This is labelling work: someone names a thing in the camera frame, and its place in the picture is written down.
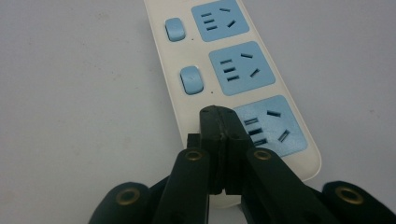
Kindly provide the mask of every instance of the electrical outlet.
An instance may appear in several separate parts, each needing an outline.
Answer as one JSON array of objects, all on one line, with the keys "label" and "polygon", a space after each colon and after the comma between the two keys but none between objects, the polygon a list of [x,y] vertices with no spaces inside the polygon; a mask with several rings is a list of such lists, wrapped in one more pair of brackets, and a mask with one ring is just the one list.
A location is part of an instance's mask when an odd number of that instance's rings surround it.
[{"label": "electrical outlet", "polygon": [[306,149],[307,143],[285,97],[241,105],[234,109],[255,147],[266,147],[280,157]]},{"label": "electrical outlet", "polygon": [[275,82],[274,74],[259,45],[250,41],[209,53],[221,89],[235,95]]},{"label": "electrical outlet", "polygon": [[240,35],[249,30],[248,23],[235,0],[221,0],[193,7],[195,23],[205,42]]},{"label": "electrical outlet", "polygon": [[[220,105],[235,108],[256,146],[283,156],[302,180],[318,173],[318,147],[242,0],[145,4],[184,147],[200,130],[199,111]],[[240,197],[210,202],[227,207]]]}]

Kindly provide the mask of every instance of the blue socket panel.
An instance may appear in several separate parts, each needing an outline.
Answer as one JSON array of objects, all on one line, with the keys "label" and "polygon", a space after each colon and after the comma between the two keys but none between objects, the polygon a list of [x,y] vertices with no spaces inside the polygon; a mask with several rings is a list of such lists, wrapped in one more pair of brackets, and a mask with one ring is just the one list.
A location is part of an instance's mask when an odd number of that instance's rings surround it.
[{"label": "blue socket panel", "polygon": [[221,0],[191,9],[195,23],[205,42],[240,35],[249,30],[235,0]]},{"label": "blue socket panel", "polygon": [[300,126],[284,96],[277,95],[234,109],[256,147],[280,157],[307,148]]},{"label": "blue socket panel", "polygon": [[259,45],[250,41],[209,53],[225,95],[254,90],[275,82],[274,74]]}]

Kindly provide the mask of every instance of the white surface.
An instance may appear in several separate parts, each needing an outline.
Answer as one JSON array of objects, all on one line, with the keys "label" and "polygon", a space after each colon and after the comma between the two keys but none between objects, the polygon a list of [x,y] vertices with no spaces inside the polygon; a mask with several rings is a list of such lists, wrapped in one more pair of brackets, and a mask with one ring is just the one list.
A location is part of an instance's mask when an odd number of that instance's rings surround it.
[{"label": "white surface", "polygon": [[[306,148],[302,151],[294,152],[283,158],[289,168],[297,174],[302,180],[315,176],[320,169],[320,154],[312,135],[308,131],[304,120],[299,113],[297,106],[293,102],[281,75],[272,61],[271,55],[262,43],[262,40],[254,27],[254,21],[251,21],[248,12],[243,4],[236,1],[242,14],[249,26],[249,31],[241,35],[231,36],[221,40],[205,42],[202,40],[195,20],[192,16],[191,9],[202,4],[213,1],[197,2],[187,1],[179,2],[178,0],[146,0],[149,22],[154,35],[160,60],[163,67],[166,84],[170,98],[175,110],[175,116],[181,135],[183,147],[187,146],[187,136],[189,133],[198,133],[199,119],[198,115],[202,108],[209,105],[221,105],[228,108],[236,108],[241,105],[258,102],[277,95],[282,95],[288,101],[293,116],[299,123],[299,127],[306,140]],[[172,18],[180,18],[186,30],[186,38],[171,42],[168,39],[164,28],[164,22]],[[230,46],[255,41],[261,48],[262,54],[267,60],[271,70],[274,73],[275,83],[260,87],[258,89],[245,91],[236,95],[227,96],[221,90],[216,72],[208,57],[209,53]],[[181,83],[180,70],[187,66],[197,66],[200,70],[205,88],[202,92],[194,95],[188,95],[184,92]],[[211,204],[216,207],[228,207],[241,202],[240,197],[224,195],[211,197]]]},{"label": "white surface", "polygon": [[[244,3],[322,154],[308,185],[396,212],[396,3]],[[87,223],[114,186],[170,173],[182,144],[142,1],[3,0],[0,31],[0,223]]]}]

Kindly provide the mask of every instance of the power strip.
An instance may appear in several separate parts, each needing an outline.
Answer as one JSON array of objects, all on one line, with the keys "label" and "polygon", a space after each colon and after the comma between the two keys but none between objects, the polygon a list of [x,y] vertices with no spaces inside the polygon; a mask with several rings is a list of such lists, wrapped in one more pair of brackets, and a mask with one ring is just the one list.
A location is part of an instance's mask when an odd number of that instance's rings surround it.
[{"label": "power strip", "polygon": [[[318,148],[240,0],[145,0],[184,147],[199,111],[236,111],[256,147],[272,149],[302,180],[321,165]],[[227,207],[236,196],[214,196]]]}]

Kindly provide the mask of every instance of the brass rivet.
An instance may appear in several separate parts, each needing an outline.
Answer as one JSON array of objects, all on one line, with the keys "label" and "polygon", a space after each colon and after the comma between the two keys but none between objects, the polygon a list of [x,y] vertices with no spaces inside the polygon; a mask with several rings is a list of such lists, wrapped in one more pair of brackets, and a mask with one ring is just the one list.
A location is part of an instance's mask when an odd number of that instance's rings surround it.
[{"label": "brass rivet", "polygon": [[137,202],[140,191],[135,188],[123,189],[117,194],[116,201],[119,205],[129,205]]},{"label": "brass rivet", "polygon": [[254,156],[262,161],[268,161],[269,159],[271,159],[271,154],[269,154],[268,152],[264,151],[264,150],[257,150],[254,152]]},{"label": "brass rivet", "polygon": [[347,203],[362,204],[364,202],[363,197],[356,190],[348,187],[344,187],[344,186],[337,187],[335,189],[335,194],[340,199],[346,201]]},{"label": "brass rivet", "polygon": [[186,153],[186,158],[189,161],[198,161],[200,160],[202,157],[204,156],[204,154],[202,154],[199,151],[189,151],[188,153]]}]

